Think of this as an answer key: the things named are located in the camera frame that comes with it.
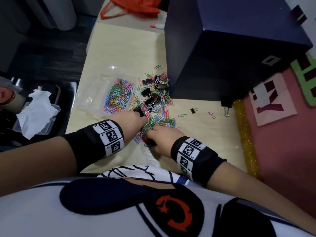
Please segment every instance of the red bag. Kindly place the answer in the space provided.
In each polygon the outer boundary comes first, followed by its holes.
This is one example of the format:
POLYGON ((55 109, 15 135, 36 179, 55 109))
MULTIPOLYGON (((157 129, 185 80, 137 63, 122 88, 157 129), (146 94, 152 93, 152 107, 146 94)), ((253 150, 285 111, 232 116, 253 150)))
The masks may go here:
POLYGON ((109 19, 120 16, 126 12, 134 14, 145 14, 150 17, 157 17, 160 10, 157 8, 161 0, 110 0, 109 3, 101 11, 101 19, 109 19), (124 10, 113 16, 104 16, 109 5, 113 3, 122 7, 124 10))

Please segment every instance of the orange lid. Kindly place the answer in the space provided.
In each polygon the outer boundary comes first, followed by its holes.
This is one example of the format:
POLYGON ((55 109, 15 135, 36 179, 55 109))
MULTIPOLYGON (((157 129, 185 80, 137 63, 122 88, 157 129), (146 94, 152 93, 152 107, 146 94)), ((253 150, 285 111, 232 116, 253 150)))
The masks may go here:
POLYGON ((6 104, 14 97, 14 91, 7 87, 0 87, 0 105, 6 104))

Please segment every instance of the gold glitter strip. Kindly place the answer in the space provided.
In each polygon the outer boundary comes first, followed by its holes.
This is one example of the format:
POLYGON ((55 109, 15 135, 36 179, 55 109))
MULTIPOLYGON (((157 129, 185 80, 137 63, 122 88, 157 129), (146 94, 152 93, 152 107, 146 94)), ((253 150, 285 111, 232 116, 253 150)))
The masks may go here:
POLYGON ((234 101, 234 107, 248 174, 256 179, 262 180, 258 158, 251 135, 251 128, 246 115, 244 100, 240 99, 234 101))

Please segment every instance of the person's left hand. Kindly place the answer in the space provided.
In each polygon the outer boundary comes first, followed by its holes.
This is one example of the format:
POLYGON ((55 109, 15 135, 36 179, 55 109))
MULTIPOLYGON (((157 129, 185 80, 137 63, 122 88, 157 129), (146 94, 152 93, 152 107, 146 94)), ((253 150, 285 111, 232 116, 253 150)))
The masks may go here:
POLYGON ((121 111, 115 113, 109 119, 117 122, 122 128, 124 143, 130 142, 148 122, 147 117, 140 117, 137 111, 121 111))

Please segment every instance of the crumpled tissue paper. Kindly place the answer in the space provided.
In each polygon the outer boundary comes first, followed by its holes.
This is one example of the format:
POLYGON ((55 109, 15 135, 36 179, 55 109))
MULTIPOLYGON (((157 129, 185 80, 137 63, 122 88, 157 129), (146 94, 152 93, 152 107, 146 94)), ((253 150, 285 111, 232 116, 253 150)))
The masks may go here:
POLYGON ((50 118, 57 115, 58 110, 49 101, 50 95, 49 91, 42 91, 42 87, 38 87, 29 95, 33 98, 32 102, 16 115, 25 138, 30 140, 44 129, 50 118))

